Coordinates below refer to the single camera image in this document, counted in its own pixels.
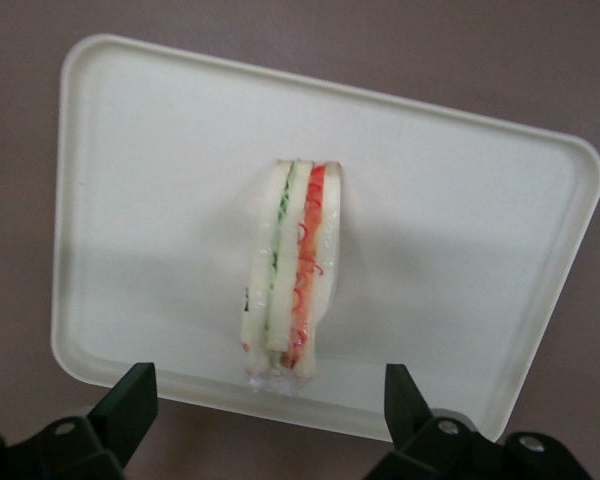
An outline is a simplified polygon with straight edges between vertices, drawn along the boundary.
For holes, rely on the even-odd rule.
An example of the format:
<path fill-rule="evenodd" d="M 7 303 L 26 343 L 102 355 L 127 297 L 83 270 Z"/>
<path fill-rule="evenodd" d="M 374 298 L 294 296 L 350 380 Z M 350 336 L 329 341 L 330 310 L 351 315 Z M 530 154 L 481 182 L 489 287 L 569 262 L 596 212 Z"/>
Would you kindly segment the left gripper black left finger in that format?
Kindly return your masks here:
<path fill-rule="evenodd" d="M 6 450 L 6 479 L 123 479 L 158 413 L 156 370 L 136 363 L 84 416 L 56 420 Z"/>

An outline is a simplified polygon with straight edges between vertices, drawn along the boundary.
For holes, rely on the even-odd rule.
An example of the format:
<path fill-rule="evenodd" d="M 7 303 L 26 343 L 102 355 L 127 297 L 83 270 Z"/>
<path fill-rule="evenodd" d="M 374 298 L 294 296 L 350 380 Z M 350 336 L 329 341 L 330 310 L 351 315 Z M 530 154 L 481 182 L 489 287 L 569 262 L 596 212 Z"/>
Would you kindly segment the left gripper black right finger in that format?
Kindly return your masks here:
<path fill-rule="evenodd" d="M 369 479 L 501 479 L 500 447 L 462 420 L 435 414 L 406 366 L 385 370 L 384 418 L 394 450 Z"/>

